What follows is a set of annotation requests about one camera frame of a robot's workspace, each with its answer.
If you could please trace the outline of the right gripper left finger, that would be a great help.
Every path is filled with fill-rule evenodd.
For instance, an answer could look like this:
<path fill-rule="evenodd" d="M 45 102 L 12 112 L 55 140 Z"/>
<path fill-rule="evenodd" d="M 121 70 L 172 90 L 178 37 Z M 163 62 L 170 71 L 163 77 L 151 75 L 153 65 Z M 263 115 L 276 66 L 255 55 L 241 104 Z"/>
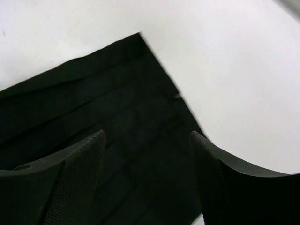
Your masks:
<path fill-rule="evenodd" d="M 1 170 L 1 224 L 86 224 L 105 142 L 98 131 L 47 157 Z"/>

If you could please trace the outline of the black pleated skirt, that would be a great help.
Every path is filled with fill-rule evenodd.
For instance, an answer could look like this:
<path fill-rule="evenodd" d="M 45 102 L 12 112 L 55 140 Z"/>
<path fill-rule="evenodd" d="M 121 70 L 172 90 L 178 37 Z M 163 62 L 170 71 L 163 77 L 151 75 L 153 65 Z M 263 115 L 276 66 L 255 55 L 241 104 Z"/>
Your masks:
<path fill-rule="evenodd" d="M 189 150 L 201 129 L 140 34 L 0 93 L 0 171 L 103 131 L 86 225 L 189 225 L 202 212 Z"/>

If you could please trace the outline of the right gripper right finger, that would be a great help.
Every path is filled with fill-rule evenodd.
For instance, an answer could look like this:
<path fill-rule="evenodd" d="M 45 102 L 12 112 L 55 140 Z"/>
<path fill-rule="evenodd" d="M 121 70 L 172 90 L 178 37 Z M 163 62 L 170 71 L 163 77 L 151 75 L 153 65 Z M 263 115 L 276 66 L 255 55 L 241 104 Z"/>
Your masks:
<path fill-rule="evenodd" d="M 299 224 L 299 174 L 249 163 L 195 131 L 190 146 L 205 224 Z"/>

